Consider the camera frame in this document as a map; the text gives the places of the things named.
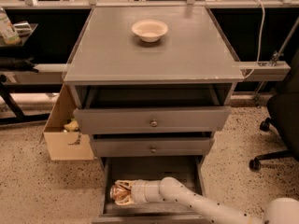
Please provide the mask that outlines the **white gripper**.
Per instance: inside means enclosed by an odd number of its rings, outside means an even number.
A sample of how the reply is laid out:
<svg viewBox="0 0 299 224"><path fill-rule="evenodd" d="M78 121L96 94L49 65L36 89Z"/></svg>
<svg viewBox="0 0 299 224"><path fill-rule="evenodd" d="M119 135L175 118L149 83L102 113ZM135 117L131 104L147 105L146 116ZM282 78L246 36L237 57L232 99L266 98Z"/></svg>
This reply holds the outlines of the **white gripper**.
<svg viewBox="0 0 299 224"><path fill-rule="evenodd" d="M116 180L115 184L131 190L131 196L116 201L116 205L124 206L134 203L158 203L161 200L159 181Z"/></svg>

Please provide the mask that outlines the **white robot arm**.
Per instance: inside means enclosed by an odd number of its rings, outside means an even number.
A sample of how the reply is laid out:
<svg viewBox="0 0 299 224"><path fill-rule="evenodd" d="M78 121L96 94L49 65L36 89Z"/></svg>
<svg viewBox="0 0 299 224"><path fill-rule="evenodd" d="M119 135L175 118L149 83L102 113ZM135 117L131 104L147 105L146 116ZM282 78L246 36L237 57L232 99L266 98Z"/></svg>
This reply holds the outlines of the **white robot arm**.
<svg viewBox="0 0 299 224"><path fill-rule="evenodd" d="M117 180L110 189L117 205L170 202L191 208L211 224L299 224L299 202L277 198L262 218L254 217L197 194L174 177L162 180Z"/></svg>

